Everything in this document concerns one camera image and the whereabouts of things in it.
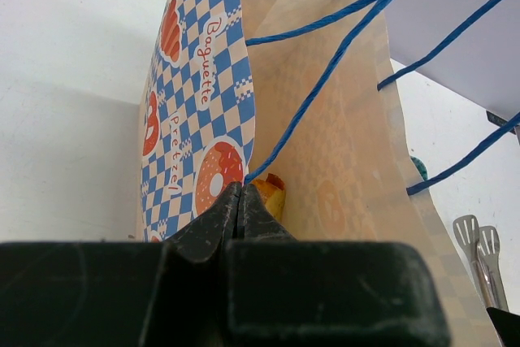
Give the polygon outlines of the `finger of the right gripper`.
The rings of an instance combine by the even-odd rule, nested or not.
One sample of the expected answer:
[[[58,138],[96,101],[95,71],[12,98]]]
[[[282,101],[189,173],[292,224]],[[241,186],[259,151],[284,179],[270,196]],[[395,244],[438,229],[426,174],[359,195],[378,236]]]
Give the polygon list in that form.
[[[520,316],[493,307],[487,313],[504,347],[520,347]]]

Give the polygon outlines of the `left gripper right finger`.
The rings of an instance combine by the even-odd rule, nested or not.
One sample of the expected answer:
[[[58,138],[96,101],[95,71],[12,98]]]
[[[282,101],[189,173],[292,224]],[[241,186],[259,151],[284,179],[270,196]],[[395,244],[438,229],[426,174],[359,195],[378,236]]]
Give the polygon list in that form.
[[[420,253],[400,242],[298,241],[247,185],[223,251],[225,319],[240,346],[448,346]]]

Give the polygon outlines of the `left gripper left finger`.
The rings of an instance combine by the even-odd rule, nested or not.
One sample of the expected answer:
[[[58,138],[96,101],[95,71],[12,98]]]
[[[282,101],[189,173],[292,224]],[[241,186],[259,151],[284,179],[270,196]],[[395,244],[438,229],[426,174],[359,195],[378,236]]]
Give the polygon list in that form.
[[[2,345],[225,345],[217,269],[240,194],[163,242],[3,243]]]

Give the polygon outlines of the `metal tongs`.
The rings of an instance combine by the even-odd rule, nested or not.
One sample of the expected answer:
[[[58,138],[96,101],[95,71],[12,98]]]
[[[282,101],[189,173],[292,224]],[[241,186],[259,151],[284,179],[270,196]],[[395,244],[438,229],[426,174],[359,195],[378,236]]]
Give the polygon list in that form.
[[[480,226],[474,215],[464,215],[453,221],[453,233],[470,265],[484,305],[508,311],[499,264],[501,243],[496,228]]]

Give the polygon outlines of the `brown baguette slice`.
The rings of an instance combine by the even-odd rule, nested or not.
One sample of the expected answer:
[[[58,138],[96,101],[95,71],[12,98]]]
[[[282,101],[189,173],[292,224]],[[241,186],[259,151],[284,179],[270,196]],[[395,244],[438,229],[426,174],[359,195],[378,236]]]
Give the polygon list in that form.
[[[252,183],[259,192],[266,210],[280,223],[286,200],[285,183],[277,175],[271,173],[265,180],[257,178]]]

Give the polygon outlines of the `blue checkered paper bag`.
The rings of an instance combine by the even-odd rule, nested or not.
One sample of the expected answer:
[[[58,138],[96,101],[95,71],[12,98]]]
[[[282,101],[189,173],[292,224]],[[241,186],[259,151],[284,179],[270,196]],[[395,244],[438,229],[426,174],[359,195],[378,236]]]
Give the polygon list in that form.
[[[235,173],[258,168],[316,85],[358,11],[312,33],[246,40],[311,23],[357,0],[167,0],[140,105],[137,236],[162,241],[213,200],[221,144]],[[426,259],[456,346],[497,346],[477,291],[408,153],[385,19],[353,40],[269,166],[286,184],[283,224],[299,239],[394,240]]]

